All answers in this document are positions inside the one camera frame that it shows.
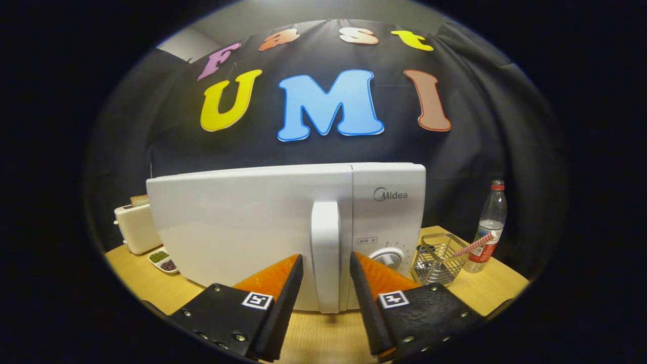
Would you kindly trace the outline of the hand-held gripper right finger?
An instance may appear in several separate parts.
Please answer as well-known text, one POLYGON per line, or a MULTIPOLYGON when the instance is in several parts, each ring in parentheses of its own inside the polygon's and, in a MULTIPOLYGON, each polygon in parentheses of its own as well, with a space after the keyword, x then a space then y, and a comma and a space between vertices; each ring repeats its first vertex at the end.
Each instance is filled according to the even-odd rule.
POLYGON ((370 353, 379 362, 418 362, 473 333, 486 318, 442 284, 411 279, 353 252, 350 274, 370 353))

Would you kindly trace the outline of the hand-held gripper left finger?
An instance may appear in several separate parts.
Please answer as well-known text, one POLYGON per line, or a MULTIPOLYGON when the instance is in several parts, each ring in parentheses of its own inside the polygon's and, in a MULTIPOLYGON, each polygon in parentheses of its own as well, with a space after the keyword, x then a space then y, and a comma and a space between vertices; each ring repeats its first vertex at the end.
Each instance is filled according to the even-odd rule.
POLYGON ((211 284, 169 320, 213 346, 273 362, 281 355, 303 267, 303 256, 293 254, 234 286, 211 284))

